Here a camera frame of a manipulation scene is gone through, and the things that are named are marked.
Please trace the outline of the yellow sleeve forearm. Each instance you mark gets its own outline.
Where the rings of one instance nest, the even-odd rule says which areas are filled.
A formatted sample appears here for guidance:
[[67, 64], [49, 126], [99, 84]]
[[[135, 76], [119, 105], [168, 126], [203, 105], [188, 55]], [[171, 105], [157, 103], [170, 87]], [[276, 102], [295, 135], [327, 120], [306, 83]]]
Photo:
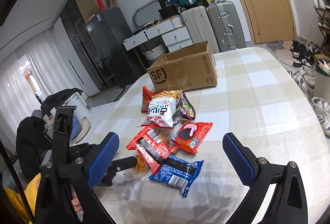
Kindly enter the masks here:
[[[30, 183], [28, 183], [26, 189], [24, 190], [24, 194], [27, 198], [28, 204], [31, 208], [32, 214], [35, 215], [35, 205], [36, 205], [36, 197], [38, 194], [38, 187], [41, 179], [41, 173], [38, 173]], [[4, 187], [11, 204], [19, 214], [19, 216], [23, 219], [24, 223], [29, 223], [30, 219], [29, 216], [24, 208], [24, 204], [20, 197], [20, 194]]]

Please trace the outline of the person's left hand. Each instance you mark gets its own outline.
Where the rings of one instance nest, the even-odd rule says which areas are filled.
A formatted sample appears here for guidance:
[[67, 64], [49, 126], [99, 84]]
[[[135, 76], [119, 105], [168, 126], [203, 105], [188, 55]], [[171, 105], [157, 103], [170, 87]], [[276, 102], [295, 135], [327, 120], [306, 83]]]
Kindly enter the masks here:
[[72, 204], [76, 212], [83, 211], [82, 206], [78, 200], [77, 194], [75, 193], [75, 190], [73, 187], [71, 187], [71, 193], [72, 193]]

